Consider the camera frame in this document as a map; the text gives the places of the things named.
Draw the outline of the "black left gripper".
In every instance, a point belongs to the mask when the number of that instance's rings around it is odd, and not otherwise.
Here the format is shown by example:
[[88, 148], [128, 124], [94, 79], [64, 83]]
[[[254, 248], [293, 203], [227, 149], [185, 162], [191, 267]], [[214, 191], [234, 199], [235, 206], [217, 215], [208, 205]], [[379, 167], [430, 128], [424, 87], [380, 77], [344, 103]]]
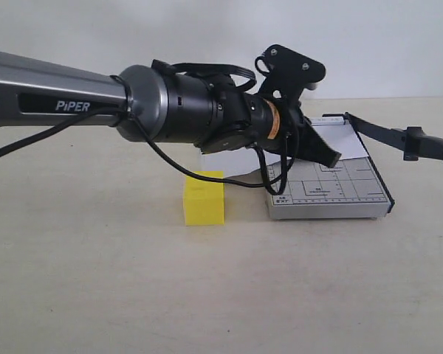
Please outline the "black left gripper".
[[255, 142], [265, 151], [289, 158], [316, 162], [328, 168], [338, 163], [341, 153], [331, 148], [305, 118], [301, 104], [284, 98], [257, 94], [250, 113]]

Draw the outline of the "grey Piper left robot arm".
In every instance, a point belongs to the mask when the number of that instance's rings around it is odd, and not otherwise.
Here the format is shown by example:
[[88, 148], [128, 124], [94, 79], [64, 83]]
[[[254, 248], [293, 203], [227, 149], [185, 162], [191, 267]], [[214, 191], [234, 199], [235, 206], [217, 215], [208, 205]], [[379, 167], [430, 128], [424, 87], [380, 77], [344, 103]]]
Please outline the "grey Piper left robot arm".
[[131, 142], [192, 144], [204, 154], [258, 146], [333, 167], [340, 153], [305, 118], [299, 98], [325, 66], [280, 45], [257, 92], [255, 73], [233, 64], [133, 65], [105, 75], [0, 52], [0, 128], [53, 126], [85, 116]]

